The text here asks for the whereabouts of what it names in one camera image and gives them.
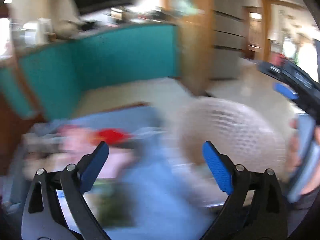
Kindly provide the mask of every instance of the blue handle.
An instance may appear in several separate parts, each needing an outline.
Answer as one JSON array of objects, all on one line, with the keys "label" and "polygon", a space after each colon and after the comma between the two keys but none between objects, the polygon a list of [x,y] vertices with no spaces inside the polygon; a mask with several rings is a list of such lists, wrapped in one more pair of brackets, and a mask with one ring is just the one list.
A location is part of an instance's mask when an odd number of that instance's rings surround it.
[{"label": "blue handle", "polygon": [[308,114],[300,114],[297,120],[299,135],[298,156],[301,166],[291,174],[287,199],[289,203],[297,202],[301,190],[311,180],[320,159],[320,146],[314,140],[316,121]]}]

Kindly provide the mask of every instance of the white mesh basket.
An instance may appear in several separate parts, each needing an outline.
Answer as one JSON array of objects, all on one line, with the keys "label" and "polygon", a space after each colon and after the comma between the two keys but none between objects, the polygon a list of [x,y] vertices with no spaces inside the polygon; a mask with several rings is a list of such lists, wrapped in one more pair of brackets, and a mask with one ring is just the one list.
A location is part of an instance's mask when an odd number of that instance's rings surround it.
[{"label": "white mesh basket", "polygon": [[202,156],[209,140],[217,150],[249,171],[272,168],[278,179],[284,174],[285,143],[280,134],[253,109],[232,101],[200,97],[185,107],[167,135],[169,161],[192,187],[201,206],[223,203],[220,191]]}]

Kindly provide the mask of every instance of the red object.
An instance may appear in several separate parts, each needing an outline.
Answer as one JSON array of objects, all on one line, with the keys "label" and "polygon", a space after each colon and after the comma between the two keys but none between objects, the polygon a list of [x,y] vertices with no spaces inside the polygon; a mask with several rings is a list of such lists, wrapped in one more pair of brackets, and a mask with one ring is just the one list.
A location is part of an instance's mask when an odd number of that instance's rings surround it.
[{"label": "red object", "polygon": [[277,52],[271,52],[270,58],[270,63],[275,66],[282,66],[283,61],[286,59],[283,54]]},{"label": "red object", "polygon": [[108,145],[121,143],[132,137],[120,129],[103,129],[97,132],[97,136]]}]

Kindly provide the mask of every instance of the blue tablecloth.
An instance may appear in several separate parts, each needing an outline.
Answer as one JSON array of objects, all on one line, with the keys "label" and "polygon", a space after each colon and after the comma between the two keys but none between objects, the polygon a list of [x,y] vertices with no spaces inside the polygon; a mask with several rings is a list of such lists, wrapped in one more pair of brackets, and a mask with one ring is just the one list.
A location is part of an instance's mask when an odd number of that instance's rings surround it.
[{"label": "blue tablecloth", "polygon": [[[71,121],[72,124],[102,129],[121,128],[133,133],[142,127],[160,127],[156,110],[148,106],[99,113]],[[175,176],[160,143],[160,134],[134,142],[140,161],[127,169],[121,181],[130,185],[135,205],[134,227],[106,230],[113,240],[198,240],[213,216],[191,203],[188,186]]]}]

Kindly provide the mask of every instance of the metal screw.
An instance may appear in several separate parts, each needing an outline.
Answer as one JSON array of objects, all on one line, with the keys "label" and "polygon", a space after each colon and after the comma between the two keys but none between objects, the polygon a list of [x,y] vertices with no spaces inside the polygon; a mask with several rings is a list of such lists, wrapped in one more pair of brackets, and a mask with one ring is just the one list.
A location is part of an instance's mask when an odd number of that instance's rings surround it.
[{"label": "metal screw", "polygon": [[75,168],[76,168],[76,165],[74,165],[74,164],[69,164],[69,165],[67,166],[67,171],[73,171]]},{"label": "metal screw", "polygon": [[42,173],[44,173],[44,169],[43,169],[43,168],[37,170],[37,174],[38,174],[38,175],[41,175]]},{"label": "metal screw", "polygon": [[272,169],[267,169],[267,173],[268,173],[269,175],[275,174],[275,172],[274,172]]},{"label": "metal screw", "polygon": [[244,171],[244,166],[241,164],[236,165],[236,170],[237,171]]}]

